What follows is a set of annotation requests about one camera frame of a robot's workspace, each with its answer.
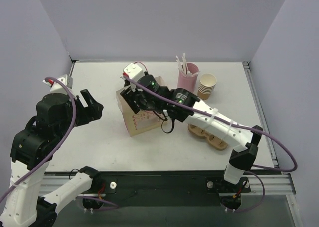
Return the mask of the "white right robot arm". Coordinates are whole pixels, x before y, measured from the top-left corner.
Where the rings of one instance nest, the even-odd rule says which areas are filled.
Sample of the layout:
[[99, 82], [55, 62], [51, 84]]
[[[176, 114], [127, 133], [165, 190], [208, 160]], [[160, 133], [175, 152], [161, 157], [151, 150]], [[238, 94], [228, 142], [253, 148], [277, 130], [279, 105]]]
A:
[[152, 75], [145, 75], [138, 81], [126, 74], [122, 78], [130, 85], [121, 95], [134, 113], [151, 111], [163, 121], [196, 126], [228, 144], [232, 152], [221, 185], [227, 191], [238, 187], [240, 178], [251, 170], [256, 160], [263, 131], [260, 126], [237, 125], [193, 93], [160, 86]]

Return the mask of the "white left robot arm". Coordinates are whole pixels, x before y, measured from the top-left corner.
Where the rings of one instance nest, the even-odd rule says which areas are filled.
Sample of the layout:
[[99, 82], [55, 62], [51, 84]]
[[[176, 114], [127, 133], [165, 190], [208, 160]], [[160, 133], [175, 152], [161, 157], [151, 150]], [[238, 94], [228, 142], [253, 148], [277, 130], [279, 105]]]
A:
[[101, 187], [99, 171], [85, 166], [67, 183], [39, 195], [49, 153], [65, 138], [73, 118], [68, 95], [51, 93], [36, 105], [24, 130], [16, 134], [11, 149], [11, 193], [0, 216], [2, 227], [51, 227], [58, 213], [84, 191]]

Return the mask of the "pink and cream paper bag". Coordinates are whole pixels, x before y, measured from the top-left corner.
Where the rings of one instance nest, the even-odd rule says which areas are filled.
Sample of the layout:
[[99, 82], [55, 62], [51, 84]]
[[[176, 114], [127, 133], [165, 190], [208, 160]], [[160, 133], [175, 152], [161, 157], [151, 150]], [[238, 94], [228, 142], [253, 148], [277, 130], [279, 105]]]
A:
[[125, 127], [130, 137], [141, 134], [143, 132], [158, 128], [161, 125], [163, 118], [162, 114], [154, 114], [149, 110], [141, 110], [135, 113], [125, 101], [121, 93], [125, 94], [125, 91], [130, 87], [130, 83], [125, 80], [124, 87], [116, 91], [117, 105], [122, 113]]

